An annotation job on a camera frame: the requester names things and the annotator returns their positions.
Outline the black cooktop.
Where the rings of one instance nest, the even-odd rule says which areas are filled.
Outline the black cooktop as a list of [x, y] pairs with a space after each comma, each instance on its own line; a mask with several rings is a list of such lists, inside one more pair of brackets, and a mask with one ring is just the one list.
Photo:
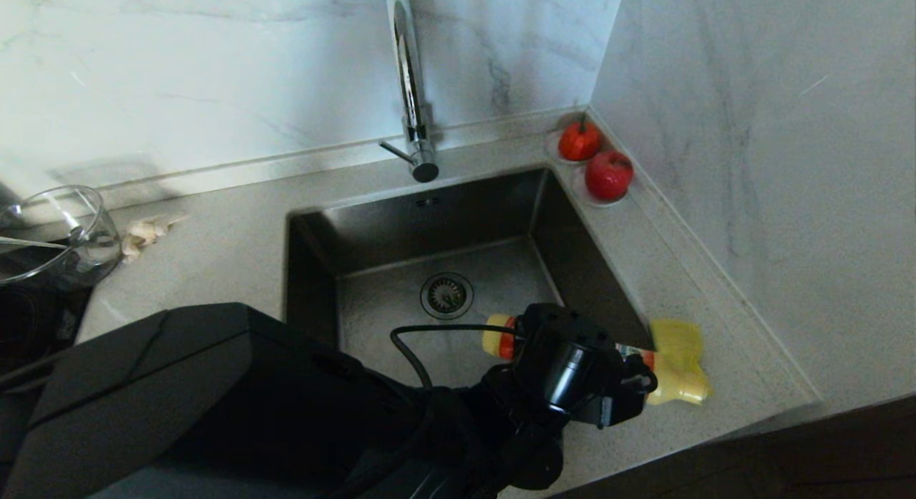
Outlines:
[[0, 378], [74, 346], [93, 291], [0, 286]]

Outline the garlic bulb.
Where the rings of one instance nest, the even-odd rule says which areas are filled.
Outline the garlic bulb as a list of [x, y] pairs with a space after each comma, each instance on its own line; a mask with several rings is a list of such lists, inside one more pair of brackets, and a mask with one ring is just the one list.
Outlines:
[[122, 261], [127, 264], [136, 261], [144, 248], [157, 243], [169, 234], [173, 225], [189, 217], [187, 214], [160, 214], [130, 222], [121, 240]]

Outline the round metal drain strainer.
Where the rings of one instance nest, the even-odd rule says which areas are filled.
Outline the round metal drain strainer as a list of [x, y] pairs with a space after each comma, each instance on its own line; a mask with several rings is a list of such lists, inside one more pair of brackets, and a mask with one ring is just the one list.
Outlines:
[[422, 284], [419, 298], [433, 319], [458, 319], [471, 309], [474, 287], [460, 273], [436, 273]]

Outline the red apple on dish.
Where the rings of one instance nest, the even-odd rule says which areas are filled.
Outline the red apple on dish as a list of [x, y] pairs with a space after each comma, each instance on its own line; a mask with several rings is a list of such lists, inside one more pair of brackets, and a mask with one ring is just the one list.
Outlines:
[[567, 178], [567, 183], [570, 186], [570, 189], [572, 190], [572, 194], [581, 203], [584, 203], [585, 205], [590, 206], [590, 208], [599, 208], [599, 209], [614, 208], [619, 203], [622, 203], [625, 200], [627, 200], [628, 196], [630, 195], [630, 191], [627, 190], [624, 192], [624, 195], [622, 195], [619, 199], [616, 199], [615, 201], [599, 200], [595, 198], [595, 196], [592, 196], [591, 193], [588, 191], [586, 182], [585, 182], [585, 176], [586, 176], [586, 167], [584, 165], [578, 166], [572, 169], [572, 172], [570, 173], [569, 177]]

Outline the clear glass bowl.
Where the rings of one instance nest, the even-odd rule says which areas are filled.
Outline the clear glass bowl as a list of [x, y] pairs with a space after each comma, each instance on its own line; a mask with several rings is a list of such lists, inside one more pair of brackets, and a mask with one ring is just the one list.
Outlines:
[[0, 286], [58, 291], [92, 287], [121, 260], [121, 238], [98, 191], [65, 185], [0, 206], [0, 237], [68, 245], [68, 250], [0, 245]]

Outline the chrome faucet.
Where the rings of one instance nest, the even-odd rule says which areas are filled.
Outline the chrome faucet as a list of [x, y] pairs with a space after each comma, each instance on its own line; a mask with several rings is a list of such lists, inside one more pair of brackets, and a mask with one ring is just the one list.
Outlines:
[[409, 172], [419, 183], [437, 179], [436, 150], [429, 127], [431, 112], [424, 98], [421, 55], [416, 45], [416, 33], [410, 0], [385, 0], [391, 33], [400, 99], [404, 114], [402, 126], [405, 150], [380, 140], [383, 150], [409, 164]]

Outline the yellow green sponge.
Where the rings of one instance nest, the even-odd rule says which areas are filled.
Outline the yellow green sponge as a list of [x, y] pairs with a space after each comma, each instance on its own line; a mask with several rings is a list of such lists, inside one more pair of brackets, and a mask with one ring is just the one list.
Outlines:
[[648, 350], [643, 358], [658, 384], [648, 395], [648, 404], [703, 404], [713, 388], [701, 368], [704, 343], [700, 326], [677, 319], [655, 319], [650, 322], [650, 333], [654, 350]]

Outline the stainless steel sink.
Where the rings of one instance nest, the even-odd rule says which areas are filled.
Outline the stainless steel sink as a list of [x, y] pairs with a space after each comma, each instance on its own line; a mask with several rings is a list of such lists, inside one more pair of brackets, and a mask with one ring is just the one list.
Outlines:
[[[422, 309], [422, 284], [436, 273], [460, 273], [474, 287], [464, 316]], [[288, 219], [285, 322], [402, 384], [420, 381], [391, 343], [396, 327], [483, 325], [535, 303], [569, 307], [615, 342], [653, 345], [585, 209], [550, 170]]]

